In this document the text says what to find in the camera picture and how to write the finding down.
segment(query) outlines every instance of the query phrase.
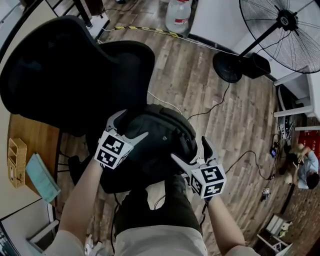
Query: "teal notebook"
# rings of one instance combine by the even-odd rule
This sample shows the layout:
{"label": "teal notebook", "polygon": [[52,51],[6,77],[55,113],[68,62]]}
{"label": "teal notebook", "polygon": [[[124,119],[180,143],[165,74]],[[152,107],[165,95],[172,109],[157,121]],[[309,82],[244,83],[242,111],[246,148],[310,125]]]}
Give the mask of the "teal notebook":
{"label": "teal notebook", "polygon": [[33,154],[25,168],[33,185],[40,196],[50,203],[60,193],[61,189],[55,183],[40,155]]}

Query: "light blue shirt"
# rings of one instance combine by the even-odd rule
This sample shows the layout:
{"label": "light blue shirt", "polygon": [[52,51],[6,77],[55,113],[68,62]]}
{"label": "light blue shirt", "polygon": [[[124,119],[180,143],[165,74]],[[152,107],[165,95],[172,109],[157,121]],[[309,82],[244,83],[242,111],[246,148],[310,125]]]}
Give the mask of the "light blue shirt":
{"label": "light blue shirt", "polygon": [[309,189],[307,185],[307,172],[312,170],[318,173],[319,161],[316,157],[316,154],[313,151],[310,151],[308,157],[304,157],[304,165],[298,170],[298,188],[299,189]]}

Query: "fan pole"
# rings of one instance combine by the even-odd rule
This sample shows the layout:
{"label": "fan pole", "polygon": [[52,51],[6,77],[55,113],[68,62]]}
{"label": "fan pole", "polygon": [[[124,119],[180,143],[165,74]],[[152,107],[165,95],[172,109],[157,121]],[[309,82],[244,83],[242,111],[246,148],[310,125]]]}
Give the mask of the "fan pole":
{"label": "fan pole", "polygon": [[269,36],[276,29],[281,28],[281,24],[276,22],[273,24],[266,32],[264,32],[257,40],[254,41],[247,49],[245,49],[240,55],[239,58],[244,57],[248,52],[250,52],[254,47],[256,47],[262,40],[264,40],[267,36]]}

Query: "person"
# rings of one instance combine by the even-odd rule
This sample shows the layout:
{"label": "person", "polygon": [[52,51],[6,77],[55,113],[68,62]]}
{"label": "person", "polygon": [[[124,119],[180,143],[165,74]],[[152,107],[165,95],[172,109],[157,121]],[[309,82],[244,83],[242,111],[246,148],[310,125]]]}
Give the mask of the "person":
{"label": "person", "polygon": [[[66,201],[58,232],[46,256],[83,256],[89,225],[103,169],[91,160]],[[206,256],[202,230],[186,196],[181,175],[165,180],[165,202],[150,210],[145,189],[131,191],[115,215],[116,256]],[[222,255],[257,256],[220,196],[208,203],[208,212]]]}
{"label": "person", "polygon": [[295,184],[299,189],[313,190],[319,183],[319,161],[316,154],[303,144],[288,148],[285,165],[280,169],[280,174],[285,173],[285,182]]}

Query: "black backpack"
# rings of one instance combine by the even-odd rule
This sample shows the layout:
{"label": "black backpack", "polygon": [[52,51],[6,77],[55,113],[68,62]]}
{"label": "black backpack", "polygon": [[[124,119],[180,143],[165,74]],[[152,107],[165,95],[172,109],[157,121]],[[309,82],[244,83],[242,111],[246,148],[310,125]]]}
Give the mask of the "black backpack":
{"label": "black backpack", "polygon": [[129,110],[114,124],[117,132],[129,139],[145,132],[149,134],[114,170],[104,168],[100,184],[106,193],[146,188],[174,174],[182,174],[183,170],[172,160],[171,153],[186,162],[197,154],[193,127],[180,113],[161,105],[151,104],[142,110]]}

